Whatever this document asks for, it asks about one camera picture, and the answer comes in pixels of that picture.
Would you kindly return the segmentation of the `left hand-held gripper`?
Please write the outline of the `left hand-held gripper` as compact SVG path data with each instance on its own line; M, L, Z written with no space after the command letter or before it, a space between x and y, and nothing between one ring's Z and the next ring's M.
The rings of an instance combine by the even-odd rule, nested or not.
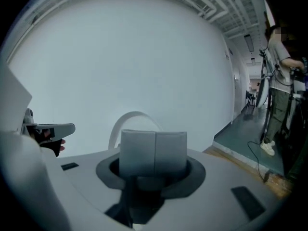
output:
M23 121L32 95L7 67L0 69L0 141L29 135ZM63 139L76 130L73 123L37 124L35 129L49 130L52 139Z

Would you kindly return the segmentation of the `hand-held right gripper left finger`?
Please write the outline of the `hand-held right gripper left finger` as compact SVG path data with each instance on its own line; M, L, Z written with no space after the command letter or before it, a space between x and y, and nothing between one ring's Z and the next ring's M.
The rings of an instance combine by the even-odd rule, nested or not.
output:
M155 132L122 130L119 155L119 175L151 177L154 175Z

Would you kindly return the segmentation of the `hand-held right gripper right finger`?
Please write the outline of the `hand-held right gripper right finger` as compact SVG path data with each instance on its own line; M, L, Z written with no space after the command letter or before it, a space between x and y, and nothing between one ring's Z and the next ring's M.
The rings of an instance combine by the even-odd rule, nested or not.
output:
M154 172L163 177L183 177L187 166L187 133L155 134Z

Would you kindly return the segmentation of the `white toilet with raised lid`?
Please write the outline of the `white toilet with raised lid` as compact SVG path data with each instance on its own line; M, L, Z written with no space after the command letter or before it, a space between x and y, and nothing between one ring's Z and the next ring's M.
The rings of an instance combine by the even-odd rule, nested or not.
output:
M140 111L131 111L122 115L114 124L108 142L108 150L117 148L120 144L121 131L145 130L163 131L162 127L149 115Z

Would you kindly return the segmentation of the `person's left hand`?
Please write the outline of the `person's left hand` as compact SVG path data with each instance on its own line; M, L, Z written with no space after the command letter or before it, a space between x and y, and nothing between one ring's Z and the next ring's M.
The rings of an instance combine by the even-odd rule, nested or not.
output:
M65 150L64 144L66 141L64 139L58 140L58 141L53 141L53 142L48 142L48 143L43 143L40 145L42 148L48 148L52 150L55 154L56 157L59 156L60 152Z

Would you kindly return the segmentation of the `wooden plank platform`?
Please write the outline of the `wooden plank platform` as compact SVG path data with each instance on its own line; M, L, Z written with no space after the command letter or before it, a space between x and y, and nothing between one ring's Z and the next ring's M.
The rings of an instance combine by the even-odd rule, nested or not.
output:
M238 168L244 170L260 182L263 181L262 179L267 179L265 185L267 185L271 191L280 199L284 199L292 193L294 185L290 181L280 175L271 173L269 170L262 169L261 166L259 166L258 171L256 164L254 166L250 166L247 163L233 157L232 155L223 152L215 146L208 147L203 151L203 153L223 158L229 162L232 162Z

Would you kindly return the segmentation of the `white door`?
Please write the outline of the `white door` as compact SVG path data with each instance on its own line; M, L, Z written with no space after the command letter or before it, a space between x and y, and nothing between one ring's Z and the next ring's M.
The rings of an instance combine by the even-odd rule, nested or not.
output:
M241 104L242 104L242 89L241 89L241 76L240 69L238 64L234 62L233 66L233 75L234 75L234 111L233 111L233 121L241 113Z

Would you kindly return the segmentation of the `black chair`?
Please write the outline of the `black chair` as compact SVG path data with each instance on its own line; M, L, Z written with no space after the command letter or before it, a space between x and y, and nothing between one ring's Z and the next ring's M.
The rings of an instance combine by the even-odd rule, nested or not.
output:
M252 108L254 109L256 106L255 105L256 97L254 93L250 93L246 91L245 98L247 99L246 108L248 108L249 106L252 106Z

